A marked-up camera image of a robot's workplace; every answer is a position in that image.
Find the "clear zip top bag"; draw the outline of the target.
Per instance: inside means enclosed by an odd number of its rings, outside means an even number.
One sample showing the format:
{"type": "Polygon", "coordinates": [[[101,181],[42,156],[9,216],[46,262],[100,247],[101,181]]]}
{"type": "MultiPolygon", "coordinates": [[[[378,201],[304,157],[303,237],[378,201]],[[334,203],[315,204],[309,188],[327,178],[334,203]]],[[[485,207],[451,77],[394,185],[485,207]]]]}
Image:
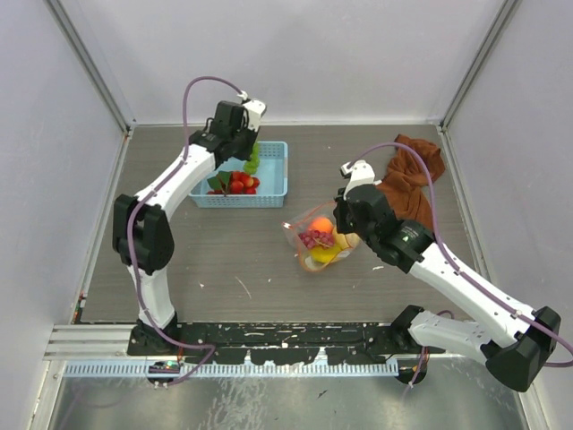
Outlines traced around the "clear zip top bag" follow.
{"type": "Polygon", "coordinates": [[[345,260],[361,243],[357,234],[338,231],[334,202],[325,202],[282,223],[287,242],[307,271],[319,272],[345,260]]]}

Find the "purple grape bunch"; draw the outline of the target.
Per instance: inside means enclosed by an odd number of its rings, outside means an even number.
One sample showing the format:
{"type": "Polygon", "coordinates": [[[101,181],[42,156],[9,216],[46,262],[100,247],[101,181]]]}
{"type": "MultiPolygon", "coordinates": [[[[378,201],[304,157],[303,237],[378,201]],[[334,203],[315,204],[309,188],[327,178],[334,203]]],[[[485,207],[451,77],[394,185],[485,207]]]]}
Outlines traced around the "purple grape bunch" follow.
{"type": "Polygon", "coordinates": [[[331,233],[326,234],[307,230],[300,233],[298,237],[307,249],[312,249],[315,246],[332,247],[335,244],[335,239],[331,233]]]}

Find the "green grape bunch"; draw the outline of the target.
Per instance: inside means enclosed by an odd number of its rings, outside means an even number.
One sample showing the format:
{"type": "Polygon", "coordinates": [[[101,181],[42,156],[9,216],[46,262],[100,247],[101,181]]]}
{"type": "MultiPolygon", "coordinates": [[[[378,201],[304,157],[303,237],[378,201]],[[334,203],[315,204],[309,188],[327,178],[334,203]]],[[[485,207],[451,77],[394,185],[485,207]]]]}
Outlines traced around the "green grape bunch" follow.
{"type": "Polygon", "coordinates": [[[243,171],[249,175],[255,175],[260,166],[260,145],[256,142],[252,147],[250,159],[245,161],[243,171]]]}

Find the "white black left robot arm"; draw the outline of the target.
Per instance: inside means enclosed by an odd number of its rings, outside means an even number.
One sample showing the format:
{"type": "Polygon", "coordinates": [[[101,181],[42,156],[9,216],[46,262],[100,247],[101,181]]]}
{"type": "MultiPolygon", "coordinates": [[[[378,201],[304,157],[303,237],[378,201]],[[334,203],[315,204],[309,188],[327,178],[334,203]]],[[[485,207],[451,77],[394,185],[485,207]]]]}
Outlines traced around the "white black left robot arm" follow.
{"type": "Polygon", "coordinates": [[[244,97],[221,101],[175,160],[136,195],[119,195],[113,208],[112,247],[133,278],[139,318],[133,334],[160,355],[185,348],[172,304],[167,266],[175,251],[170,220],[193,188],[229,159],[248,160],[257,141],[265,103],[244,97]]]}

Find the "yellow star fruit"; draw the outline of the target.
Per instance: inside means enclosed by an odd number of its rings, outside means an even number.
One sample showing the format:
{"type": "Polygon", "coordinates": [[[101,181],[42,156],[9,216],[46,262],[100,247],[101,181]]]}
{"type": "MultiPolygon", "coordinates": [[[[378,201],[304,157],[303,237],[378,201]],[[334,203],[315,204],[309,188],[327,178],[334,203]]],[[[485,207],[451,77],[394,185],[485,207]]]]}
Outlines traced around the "yellow star fruit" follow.
{"type": "Polygon", "coordinates": [[[335,262],[342,249],[338,245],[332,247],[315,246],[310,250],[310,256],[319,264],[331,264],[335,262]]]}

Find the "orange peach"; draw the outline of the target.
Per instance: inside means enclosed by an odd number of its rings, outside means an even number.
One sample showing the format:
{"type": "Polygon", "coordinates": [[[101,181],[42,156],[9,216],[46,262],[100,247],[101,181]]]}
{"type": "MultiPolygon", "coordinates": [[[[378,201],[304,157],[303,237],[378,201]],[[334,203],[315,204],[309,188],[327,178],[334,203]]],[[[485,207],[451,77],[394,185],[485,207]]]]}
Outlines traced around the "orange peach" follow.
{"type": "Polygon", "coordinates": [[[330,234],[334,228],[333,222],[327,217],[316,217],[308,226],[310,231],[318,231],[320,233],[330,234]]]}

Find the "light blue plastic basket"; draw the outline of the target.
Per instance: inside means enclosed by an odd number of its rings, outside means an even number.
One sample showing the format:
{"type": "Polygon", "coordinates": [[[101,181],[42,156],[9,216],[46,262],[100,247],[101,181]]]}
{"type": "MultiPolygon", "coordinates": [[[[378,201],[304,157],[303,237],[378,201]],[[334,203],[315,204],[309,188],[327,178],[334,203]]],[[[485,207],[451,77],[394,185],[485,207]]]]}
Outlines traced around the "light blue plastic basket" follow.
{"type": "Polygon", "coordinates": [[[281,141],[259,142],[260,165],[254,175],[260,180],[256,194],[209,194],[206,179],[190,192],[189,197],[203,209],[265,209],[281,208],[287,195],[288,147],[281,141]]]}

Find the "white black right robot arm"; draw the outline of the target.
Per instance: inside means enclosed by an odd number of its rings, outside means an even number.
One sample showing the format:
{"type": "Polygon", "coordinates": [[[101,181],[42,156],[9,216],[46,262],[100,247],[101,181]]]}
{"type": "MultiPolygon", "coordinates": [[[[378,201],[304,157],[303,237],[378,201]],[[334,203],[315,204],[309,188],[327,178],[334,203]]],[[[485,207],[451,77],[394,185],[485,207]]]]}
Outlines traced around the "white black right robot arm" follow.
{"type": "Polygon", "coordinates": [[[454,321],[410,305],[392,323],[397,349],[446,349],[484,365],[513,391],[529,389],[556,348],[556,311],[534,309],[494,287],[423,224],[398,219],[373,184],[339,189],[335,202],[339,232],[357,234],[382,262],[435,288],[473,319],[454,321]]]}

